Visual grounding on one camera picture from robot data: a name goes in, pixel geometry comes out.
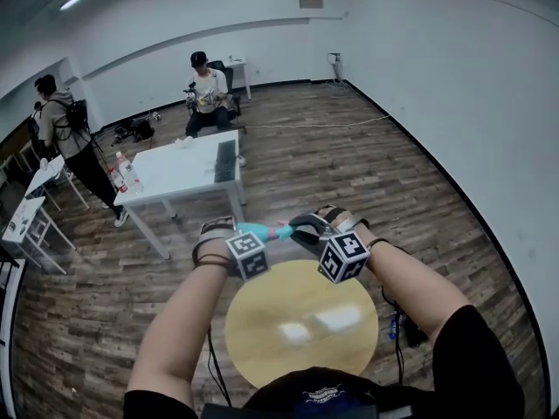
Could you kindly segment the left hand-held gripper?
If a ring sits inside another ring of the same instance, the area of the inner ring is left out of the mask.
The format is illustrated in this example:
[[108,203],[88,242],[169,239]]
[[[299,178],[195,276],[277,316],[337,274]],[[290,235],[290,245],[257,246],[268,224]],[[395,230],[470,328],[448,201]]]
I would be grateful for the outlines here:
[[269,270],[265,245],[253,232],[238,233],[235,216],[221,216],[203,223],[199,236],[192,252],[195,266],[198,266],[202,260],[198,256],[198,251],[203,244],[223,239],[229,257],[217,265],[224,267],[229,277],[248,281]]

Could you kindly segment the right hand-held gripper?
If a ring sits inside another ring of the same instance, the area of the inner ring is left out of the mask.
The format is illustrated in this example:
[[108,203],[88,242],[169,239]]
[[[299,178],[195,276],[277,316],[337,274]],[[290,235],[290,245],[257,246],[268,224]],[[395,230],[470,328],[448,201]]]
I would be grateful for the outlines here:
[[[367,264],[370,251],[355,232],[359,224],[369,227],[369,222],[359,215],[346,216],[334,226],[335,219],[345,209],[325,206],[328,213],[318,216],[315,213],[302,213],[289,221],[295,230],[293,241],[315,256],[320,256],[319,270],[334,284],[356,278]],[[315,234],[298,230],[310,227]]]

